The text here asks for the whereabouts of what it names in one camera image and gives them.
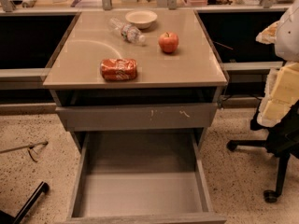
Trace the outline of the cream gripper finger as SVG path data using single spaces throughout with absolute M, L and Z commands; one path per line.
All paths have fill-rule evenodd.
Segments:
M 279 70 L 271 69 L 264 92 L 257 122 L 264 127 L 274 127 L 299 100 L 299 63 L 286 62 Z
M 278 22 L 275 21 L 256 36 L 256 41 L 262 44 L 274 44 L 276 42 L 276 31 Z

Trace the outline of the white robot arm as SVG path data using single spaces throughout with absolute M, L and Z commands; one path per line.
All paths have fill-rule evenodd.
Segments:
M 258 109 L 257 122 L 274 127 L 299 100 L 299 0 L 278 21 L 258 33 L 256 40 L 274 44 L 275 54 L 286 62 L 278 70 L 270 70 Z

